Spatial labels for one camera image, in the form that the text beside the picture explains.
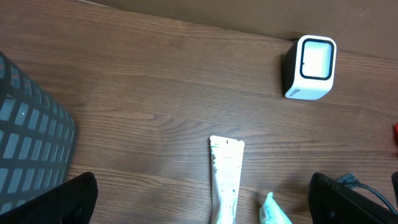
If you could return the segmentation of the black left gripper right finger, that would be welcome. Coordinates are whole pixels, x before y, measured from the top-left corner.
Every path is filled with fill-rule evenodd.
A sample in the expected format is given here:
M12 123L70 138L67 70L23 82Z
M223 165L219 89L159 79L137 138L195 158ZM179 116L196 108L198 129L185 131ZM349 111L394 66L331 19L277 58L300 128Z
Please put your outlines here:
M308 190L313 224L397 224L397 210L352 172L338 179L313 174Z

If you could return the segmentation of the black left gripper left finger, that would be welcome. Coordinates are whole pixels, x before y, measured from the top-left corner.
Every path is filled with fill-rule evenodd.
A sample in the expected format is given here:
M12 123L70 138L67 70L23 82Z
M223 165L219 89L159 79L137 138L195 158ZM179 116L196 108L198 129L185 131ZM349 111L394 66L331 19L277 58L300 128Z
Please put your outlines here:
M95 175L85 172L1 215L1 223L89 224L98 198Z

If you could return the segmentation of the teal wipes pack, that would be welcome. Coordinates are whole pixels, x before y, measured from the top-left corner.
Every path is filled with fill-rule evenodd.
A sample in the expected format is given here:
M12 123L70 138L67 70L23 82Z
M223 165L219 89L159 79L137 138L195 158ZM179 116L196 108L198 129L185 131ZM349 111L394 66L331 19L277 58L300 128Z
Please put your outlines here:
M273 192L269 192L259 209L260 224L292 224L288 216L274 200Z

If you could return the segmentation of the orange cracker pack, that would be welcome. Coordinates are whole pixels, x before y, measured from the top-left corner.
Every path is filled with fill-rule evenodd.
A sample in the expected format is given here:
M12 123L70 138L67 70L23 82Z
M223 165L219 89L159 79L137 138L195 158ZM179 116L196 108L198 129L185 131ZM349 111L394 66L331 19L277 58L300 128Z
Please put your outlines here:
M395 141L396 144L398 145L398 122L396 122L396 124L394 125L394 136L395 136Z

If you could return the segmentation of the white cream tube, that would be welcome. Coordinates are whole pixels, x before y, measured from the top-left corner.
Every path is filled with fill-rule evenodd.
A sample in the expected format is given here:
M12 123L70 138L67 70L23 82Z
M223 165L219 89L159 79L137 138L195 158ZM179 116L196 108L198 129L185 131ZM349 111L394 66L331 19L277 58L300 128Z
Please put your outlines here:
M243 163L244 142L210 136L211 222L235 223Z

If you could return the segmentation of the white barcode scanner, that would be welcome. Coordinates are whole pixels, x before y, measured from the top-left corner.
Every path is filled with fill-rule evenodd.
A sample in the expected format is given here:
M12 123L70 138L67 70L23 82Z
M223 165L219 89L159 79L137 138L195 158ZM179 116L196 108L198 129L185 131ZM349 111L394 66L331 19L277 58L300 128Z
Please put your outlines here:
M333 86L336 43L329 37L304 35L293 41L284 60L284 95L296 100L318 100Z

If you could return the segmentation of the grey plastic shopping basket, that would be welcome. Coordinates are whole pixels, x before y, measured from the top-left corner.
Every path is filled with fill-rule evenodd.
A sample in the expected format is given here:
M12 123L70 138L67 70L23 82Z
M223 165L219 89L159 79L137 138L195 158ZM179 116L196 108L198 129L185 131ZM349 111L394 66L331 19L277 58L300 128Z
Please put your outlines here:
M1 213L67 179L74 119L13 61L1 55Z

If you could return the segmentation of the brown cardboard backdrop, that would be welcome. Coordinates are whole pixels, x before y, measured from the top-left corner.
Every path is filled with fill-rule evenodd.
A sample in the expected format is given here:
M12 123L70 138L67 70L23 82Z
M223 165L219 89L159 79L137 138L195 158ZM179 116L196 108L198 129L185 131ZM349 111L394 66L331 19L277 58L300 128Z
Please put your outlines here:
M397 59L397 1L90 0L113 7L279 39L331 37L343 50Z

